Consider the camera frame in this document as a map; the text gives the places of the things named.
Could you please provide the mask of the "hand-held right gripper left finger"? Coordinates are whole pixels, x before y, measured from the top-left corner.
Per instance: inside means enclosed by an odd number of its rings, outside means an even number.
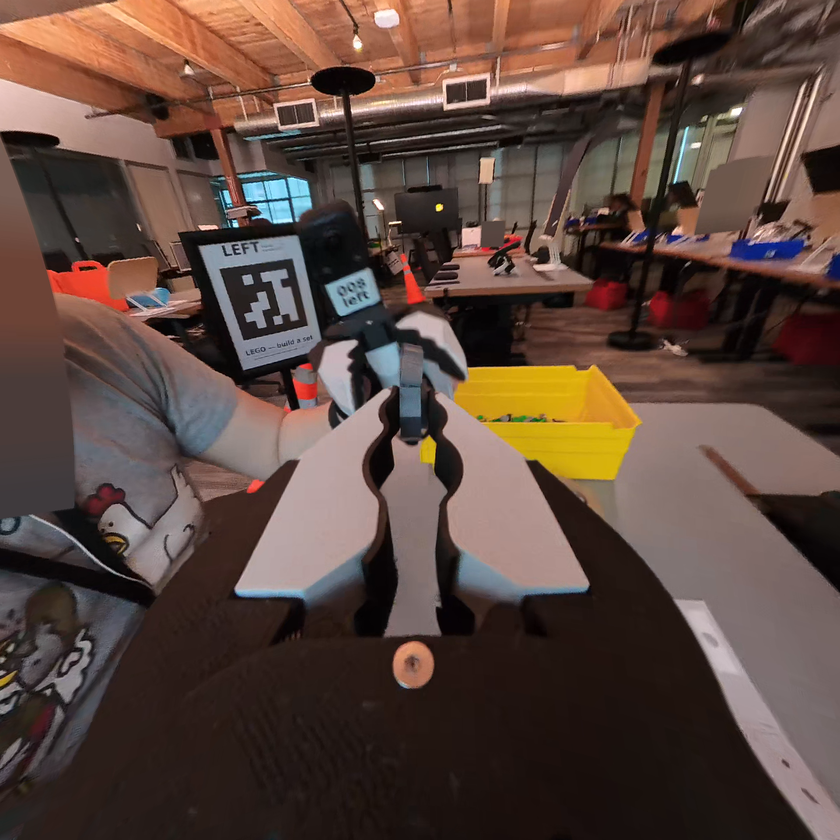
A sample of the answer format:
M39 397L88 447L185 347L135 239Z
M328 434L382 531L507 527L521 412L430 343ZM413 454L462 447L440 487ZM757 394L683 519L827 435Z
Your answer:
M383 635L398 573L382 487L394 470L399 391L376 394L291 464L285 489L239 577L241 599L285 599L311 623Z

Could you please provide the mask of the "dark grey brick piece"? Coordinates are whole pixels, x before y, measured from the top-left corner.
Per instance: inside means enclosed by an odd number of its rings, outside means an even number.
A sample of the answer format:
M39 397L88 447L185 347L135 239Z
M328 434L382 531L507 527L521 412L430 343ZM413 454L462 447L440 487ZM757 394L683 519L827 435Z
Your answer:
M420 346L402 346L398 390L401 440L407 445L419 445L427 435L424 352Z

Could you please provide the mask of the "person's left forearm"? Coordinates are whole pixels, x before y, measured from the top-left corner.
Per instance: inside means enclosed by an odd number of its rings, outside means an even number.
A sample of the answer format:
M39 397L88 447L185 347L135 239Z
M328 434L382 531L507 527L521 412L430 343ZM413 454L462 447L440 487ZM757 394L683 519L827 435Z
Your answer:
M193 458L251 479L266 480L333 430L333 402L284 413L238 391L234 412L220 435Z

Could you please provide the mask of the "paned window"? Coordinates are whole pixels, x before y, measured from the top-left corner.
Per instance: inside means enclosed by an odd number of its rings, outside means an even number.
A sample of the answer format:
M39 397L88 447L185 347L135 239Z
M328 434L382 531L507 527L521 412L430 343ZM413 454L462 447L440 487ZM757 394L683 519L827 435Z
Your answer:
M263 171L238 177L248 205L273 224L294 223L312 208L309 181Z

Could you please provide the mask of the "yellow plastic bin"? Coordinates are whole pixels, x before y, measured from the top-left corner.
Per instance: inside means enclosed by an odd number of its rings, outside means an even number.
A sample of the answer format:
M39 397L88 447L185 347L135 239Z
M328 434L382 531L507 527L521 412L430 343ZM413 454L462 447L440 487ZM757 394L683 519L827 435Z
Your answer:
M595 365L472 367L455 403L472 417L546 413L565 418L567 423L481 424L526 459L573 480L614 480L642 423Z

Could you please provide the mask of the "grey background table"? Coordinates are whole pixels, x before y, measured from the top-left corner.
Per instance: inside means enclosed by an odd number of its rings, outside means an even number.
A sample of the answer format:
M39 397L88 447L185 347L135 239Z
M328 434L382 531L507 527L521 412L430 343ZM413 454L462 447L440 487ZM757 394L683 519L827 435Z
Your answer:
M457 278L439 280L436 277L435 282L426 286L425 297L433 301L487 298L491 302L502 299L534 302L562 293L586 293L593 286L593 280L569 267L537 271L530 258L518 249L512 257L512 272L497 275L489 266L489 254L472 252L455 255L452 262L458 265Z

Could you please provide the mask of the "black monitor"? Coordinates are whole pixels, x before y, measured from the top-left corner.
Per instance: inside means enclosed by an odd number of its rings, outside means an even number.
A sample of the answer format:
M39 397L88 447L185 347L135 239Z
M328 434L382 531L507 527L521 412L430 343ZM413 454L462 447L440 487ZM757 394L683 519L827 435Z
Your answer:
M395 218L402 234L425 235L439 230L460 229L459 190L441 188L394 195Z

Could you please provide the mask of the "white air vent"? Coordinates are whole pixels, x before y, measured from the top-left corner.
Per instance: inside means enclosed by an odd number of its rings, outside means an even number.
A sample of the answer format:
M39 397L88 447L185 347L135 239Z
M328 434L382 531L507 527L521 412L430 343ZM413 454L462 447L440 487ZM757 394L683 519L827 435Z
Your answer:
M282 133L320 126L319 108L314 98L279 101L275 103L274 110L278 130Z
M447 78L442 82L442 109L446 112L484 108L490 104L492 75L489 72Z

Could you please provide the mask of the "red bag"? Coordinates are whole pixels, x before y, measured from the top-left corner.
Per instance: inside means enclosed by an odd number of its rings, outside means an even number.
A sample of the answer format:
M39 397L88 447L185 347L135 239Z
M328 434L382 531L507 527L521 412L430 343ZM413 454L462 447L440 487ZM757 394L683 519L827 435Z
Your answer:
M627 304L627 292L626 282L601 278L595 280L587 291L584 305L603 312L622 309Z
M839 365L839 314L796 313L782 321L772 351L792 364Z
M709 323L711 300L703 289L683 292L678 298L657 291L647 305L647 323L657 329L699 331Z

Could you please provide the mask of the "tan chair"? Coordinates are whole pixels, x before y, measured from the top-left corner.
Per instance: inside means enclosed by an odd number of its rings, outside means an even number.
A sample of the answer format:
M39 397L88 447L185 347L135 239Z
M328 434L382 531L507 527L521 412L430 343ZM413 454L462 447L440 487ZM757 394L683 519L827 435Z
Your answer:
M159 263L152 256L116 259L109 263L108 292L112 299L132 298L158 287Z

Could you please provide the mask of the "orange bag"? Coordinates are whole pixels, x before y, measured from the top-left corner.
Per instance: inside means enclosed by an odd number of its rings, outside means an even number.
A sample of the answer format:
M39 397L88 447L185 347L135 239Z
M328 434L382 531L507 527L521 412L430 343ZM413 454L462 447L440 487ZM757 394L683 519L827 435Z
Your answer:
M130 305L124 297L115 298L111 295L109 270L96 261L75 263L69 271L47 269L47 276L55 294L95 301L117 312L130 310Z

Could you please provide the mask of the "white instruction booklet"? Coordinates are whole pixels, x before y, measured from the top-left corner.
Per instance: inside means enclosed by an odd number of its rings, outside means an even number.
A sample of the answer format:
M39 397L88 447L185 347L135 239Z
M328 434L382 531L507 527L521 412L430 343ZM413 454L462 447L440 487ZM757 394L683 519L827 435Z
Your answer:
M784 733L703 601L676 600L731 714L777 790L817 839L839 838L839 810Z

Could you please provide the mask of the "long wooden table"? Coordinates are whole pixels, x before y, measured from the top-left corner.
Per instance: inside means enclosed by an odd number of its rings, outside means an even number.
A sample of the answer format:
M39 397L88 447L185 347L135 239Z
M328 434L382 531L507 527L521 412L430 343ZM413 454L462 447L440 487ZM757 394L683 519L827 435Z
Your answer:
M811 271L805 266L805 259L739 259L718 253L707 246L655 245L654 259L675 259L693 261L714 270L735 271L739 274L778 280L785 285L809 287L817 290L839 292L839 281Z

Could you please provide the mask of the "blue plastic bin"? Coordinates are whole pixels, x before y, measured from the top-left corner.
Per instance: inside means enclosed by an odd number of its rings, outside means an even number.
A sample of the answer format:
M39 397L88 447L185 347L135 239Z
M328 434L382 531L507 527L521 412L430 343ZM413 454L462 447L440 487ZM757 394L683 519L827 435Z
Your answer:
M742 261L787 261L795 259L806 247L803 238L758 240L741 238L731 244L729 257Z

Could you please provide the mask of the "silver air duct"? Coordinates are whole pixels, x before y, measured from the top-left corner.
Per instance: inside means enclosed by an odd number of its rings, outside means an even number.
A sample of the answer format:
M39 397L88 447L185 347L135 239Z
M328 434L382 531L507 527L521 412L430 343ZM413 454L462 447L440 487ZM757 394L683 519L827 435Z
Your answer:
M598 96L642 86L648 81L652 63L649 59L631 59L613 64L583 66L546 73L517 74L506 79L492 76L490 104L484 108L446 112L442 109L442 82L426 91L393 93L379 97L351 99L354 127L423 121L442 116L458 117L494 110L543 105L568 98ZM247 140L271 140L316 131L344 128L340 98L316 100L320 126L282 133L278 130L275 110L269 115L241 119L234 131Z

